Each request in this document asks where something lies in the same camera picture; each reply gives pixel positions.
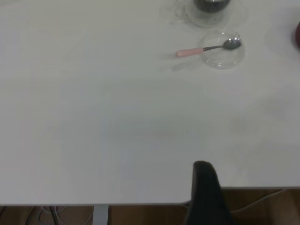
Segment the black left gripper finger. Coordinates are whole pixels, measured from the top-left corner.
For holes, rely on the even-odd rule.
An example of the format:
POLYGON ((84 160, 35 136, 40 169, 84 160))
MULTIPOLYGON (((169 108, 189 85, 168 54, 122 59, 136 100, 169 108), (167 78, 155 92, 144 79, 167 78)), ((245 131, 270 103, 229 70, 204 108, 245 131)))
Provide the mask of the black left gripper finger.
POLYGON ((209 162, 196 161, 193 164, 191 201, 184 224, 234 224, 234 219, 227 207, 217 173, 209 162))

